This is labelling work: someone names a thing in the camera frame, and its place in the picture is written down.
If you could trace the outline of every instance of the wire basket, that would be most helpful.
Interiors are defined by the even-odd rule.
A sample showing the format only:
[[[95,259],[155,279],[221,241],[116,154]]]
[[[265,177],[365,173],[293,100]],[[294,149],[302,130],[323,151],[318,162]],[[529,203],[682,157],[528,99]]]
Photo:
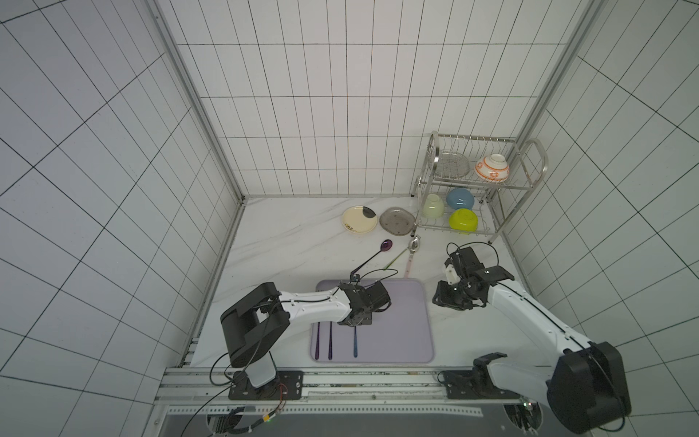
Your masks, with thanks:
[[[507,157],[510,173],[504,181],[486,180],[476,171],[471,171],[476,163],[493,153]],[[518,147],[512,138],[433,132],[422,169],[410,194],[417,196],[419,210],[422,210],[427,194],[435,193],[444,198],[454,188],[466,188],[481,206],[485,202],[493,202],[489,205],[491,214],[488,214],[493,219],[492,226],[483,220],[484,214],[476,211],[480,208],[478,205],[473,208],[479,216],[478,229],[473,233],[497,237],[501,229],[541,183],[547,167],[546,150],[536,139],[529,139]],[[415,234],[418,226],[453,231],[448,222],[451,212],[453,211],[448,211],[444,217],[432,220],[418,215],[411,234]]]

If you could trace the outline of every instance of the plate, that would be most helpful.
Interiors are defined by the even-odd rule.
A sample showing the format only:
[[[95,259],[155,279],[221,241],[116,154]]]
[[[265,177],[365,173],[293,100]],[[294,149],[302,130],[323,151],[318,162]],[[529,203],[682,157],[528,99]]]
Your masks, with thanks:
[[[408,235],[415,224],[415,216],[398,206],[384,211],[379,218],[381,227],[396,236]]]
[[[354,234],[371,232],[378,223],[376,213],[365,206],[352,206],[343,213],[345,229]]]

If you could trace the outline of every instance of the gray translucent plate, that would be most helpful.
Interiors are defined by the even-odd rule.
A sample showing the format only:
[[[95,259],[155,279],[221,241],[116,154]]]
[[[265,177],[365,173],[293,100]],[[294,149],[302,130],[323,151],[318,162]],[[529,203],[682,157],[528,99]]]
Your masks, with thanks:
[[[393,235],[408,235],[415,224],[415,216],[398,206],[392,206],[379,217],[381,227]]]

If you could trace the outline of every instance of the metal bracket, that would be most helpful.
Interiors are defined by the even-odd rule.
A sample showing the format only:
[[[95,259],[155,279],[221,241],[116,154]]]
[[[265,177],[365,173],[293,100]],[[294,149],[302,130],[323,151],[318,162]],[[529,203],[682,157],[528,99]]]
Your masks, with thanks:
[[[469,381],[473,378],[473,371],[448,371],[442,373],[447,388],[448,399],[518,399],[520,395],[508,390],[488,393],[487,396],[474,391]]]
[[[282,385],[287,391],[284,393],[286,400],[296,401],[301,398],[303,388],[302,371],[278,371],[278,378],[256,389],[250,385],[250,380],[245,379],[244,383],[231,387],[228,392],[228,399],[232,401],[269,401],[280,398]]]

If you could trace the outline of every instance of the orange patterned bowl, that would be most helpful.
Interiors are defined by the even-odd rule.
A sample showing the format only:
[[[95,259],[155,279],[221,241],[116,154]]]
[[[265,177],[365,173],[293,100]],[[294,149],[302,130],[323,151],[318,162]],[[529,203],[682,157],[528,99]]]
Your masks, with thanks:
[[[510,175],[510,166],[499,153],[487,156],[475,165],[476,174],[487,182],[502,182]]]

